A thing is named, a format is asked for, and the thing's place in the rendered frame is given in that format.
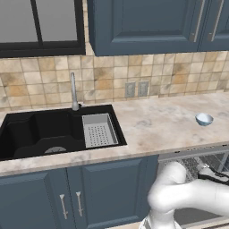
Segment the blue base cupboard door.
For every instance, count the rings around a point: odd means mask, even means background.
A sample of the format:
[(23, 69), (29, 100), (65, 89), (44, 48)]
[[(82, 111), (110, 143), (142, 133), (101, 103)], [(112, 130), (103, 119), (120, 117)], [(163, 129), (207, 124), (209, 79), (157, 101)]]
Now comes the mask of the blue base cupboard door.
[[(149, 212), (147, 196), (157, 176), (157, 156), (73, 166), (67, 176), (77, 229), (135, 223)], [(82, 217), (76, 191), (81, 191)]]
[(66, 170), (0, 177), (0, 229), (76, 229)]

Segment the pale blue bowl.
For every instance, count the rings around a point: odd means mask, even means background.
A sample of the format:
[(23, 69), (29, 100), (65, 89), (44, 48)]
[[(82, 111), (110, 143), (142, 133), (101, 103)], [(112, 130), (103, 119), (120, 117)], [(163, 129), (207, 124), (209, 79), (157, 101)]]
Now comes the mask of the pale blue bowl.
[(195, 115), (196, 122), (201, 126), (212, 124), (214, 118), (210, 114), (198, 113)]

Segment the open dishwasher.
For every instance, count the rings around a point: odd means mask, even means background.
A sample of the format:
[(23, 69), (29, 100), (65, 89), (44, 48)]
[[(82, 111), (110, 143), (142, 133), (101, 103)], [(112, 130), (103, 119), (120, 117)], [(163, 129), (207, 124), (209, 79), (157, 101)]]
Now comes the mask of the open dishwasher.
[[(158, 158), (158, 170), (160, 174), (166, 165), (178, 162), (185, 167), (186, 182), (193, 182), (199, 178), (199, 170), (203, 165), (209, 165), (219, 173), (229, 176), (229, 147), (203, 148), (179, 153), (169, 153)], [(181, 227), (187, 228), (221, 221), (223, 216), (209, 213), (196, 208), (177, 209), (174, 218)]]

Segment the grey sink strainer basket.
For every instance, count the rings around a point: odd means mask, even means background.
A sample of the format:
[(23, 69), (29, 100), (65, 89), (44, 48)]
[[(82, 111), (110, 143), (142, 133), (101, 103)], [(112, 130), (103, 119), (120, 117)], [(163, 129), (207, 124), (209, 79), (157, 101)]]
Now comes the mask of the grey sink strainer basket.
[(109, 114), (88, 114), (82, 117), (86, 148), (101, 148), (118, 144)]

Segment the silver tap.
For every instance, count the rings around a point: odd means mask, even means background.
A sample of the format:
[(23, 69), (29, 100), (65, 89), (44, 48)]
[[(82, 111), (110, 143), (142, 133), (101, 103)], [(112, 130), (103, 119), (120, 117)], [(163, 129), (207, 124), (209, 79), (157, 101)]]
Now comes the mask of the silver tap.
[(75, 87), (75, 75), (71, 73), (71, 85), (72, 85), (72, 110), (78, 111), (81, 107), (84, 107), (83, 104), (80, 104), (77, 100), (76, 87)]

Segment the black kitchen sink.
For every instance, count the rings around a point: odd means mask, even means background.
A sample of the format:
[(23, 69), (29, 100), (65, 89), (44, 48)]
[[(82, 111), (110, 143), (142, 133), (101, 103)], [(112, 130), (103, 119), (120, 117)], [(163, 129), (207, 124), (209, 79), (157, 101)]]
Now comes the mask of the black kitchen sink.
[(109, 114), (118, 144), (126, 140), (111, 105), (7, 114), (0, 126), (0, 161), (84, 151), (86, 148), (82, 117)]

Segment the black framed window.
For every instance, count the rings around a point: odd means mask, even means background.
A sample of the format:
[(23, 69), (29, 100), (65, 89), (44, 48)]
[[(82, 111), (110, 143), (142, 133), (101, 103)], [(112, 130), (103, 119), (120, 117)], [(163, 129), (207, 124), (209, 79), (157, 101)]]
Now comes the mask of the black framed window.
[(82, 0), (0, 0), (0, 58), (85, 53)]

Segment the grey wall socket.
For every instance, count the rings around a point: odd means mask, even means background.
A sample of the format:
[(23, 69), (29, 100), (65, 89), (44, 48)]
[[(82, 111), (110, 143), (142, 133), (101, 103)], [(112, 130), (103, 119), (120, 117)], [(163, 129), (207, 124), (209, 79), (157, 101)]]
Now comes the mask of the grey wall socket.
[(138, 86), (138, 96), (146, 97), (148, 95), (148, 82), (140, 81)]
[(125, 96), (127, 98), (133, 98), (135, 96), (135, 83), (134, 82), (125, 83)]

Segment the narrow blue wall cupboard door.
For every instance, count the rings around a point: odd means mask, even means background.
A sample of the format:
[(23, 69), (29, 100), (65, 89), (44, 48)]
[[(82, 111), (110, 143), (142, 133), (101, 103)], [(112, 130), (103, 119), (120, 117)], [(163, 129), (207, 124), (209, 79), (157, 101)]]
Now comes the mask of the narrow blue wall cupboard door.
[(199, 41), (200, 52), (229, 51), (229, 0), (225, 0), (224, 2), (214, 41), (208, 41), (208, 33), (213, 30), (218, 6), (219, 3), (217, 0), (209, 0)]

